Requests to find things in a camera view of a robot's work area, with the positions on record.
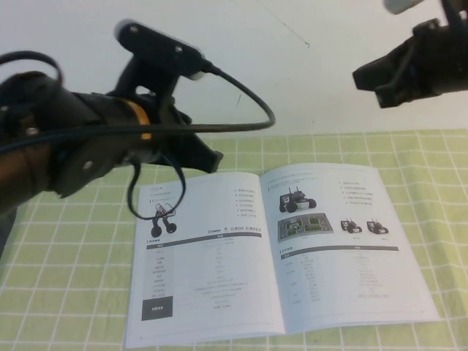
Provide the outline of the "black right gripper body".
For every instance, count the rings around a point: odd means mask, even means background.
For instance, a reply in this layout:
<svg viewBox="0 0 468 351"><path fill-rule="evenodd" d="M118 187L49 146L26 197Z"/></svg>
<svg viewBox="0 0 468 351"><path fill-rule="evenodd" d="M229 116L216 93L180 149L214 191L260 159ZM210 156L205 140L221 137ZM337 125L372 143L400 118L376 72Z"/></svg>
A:
<svg viewBox="0 0 468 351"><path fill-rule="evenodd" d="M466 24L460 20L456 26L442 25L434 18L412 30L411 37L418 41L415 67L417 72L436 75L434 87L438 96L467 90Z"/></svg>

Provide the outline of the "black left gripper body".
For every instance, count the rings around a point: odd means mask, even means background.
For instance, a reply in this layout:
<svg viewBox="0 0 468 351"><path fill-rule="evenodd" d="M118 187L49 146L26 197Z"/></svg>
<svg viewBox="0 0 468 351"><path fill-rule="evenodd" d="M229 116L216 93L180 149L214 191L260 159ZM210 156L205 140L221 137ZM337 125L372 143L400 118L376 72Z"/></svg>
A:
<svg viewBox="0 0 468 351"><path fill-rule="evenodd" d="M190 127L192 124L191 118L175 107L172 97L145 97L144 108L150 123L157 127ZM144 152L146 164L169 166L170 161L175 161L183 168L205 168L205 143L193 132L153 134L149 144L150 151Z"/></svg>

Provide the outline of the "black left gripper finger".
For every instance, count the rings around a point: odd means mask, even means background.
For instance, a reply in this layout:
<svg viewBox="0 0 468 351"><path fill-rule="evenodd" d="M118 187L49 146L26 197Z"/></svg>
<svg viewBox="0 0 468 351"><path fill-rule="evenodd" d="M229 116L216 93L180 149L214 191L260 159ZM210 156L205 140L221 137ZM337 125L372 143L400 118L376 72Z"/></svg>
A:
<svg viewBox="0 0 468 351"><path fill-rule="evenodd" d="M193 135L189 142L189 168L215 173L224 154L211 149L197 135Z"/></svg>

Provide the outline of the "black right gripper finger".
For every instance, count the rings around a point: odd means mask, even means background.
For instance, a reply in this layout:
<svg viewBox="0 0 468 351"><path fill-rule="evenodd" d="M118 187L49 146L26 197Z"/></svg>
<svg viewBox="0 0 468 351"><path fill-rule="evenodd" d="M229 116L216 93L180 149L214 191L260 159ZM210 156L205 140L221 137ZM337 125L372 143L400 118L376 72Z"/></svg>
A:
<svg viewBox="0 0 468 351"><path fill-rule="evenodd" d="M398 107L419 99L439 95L435 91L433 72L378 72L375 95L381 108Z"/></svg>
<svg viewBox="0 0 468 351"><path fill-rule="evenodd" d="M418 72L415 67L418 41L410 37L384 56L357 68L352 77L361 91L375 91L380 86L415 90Z"/></svg>

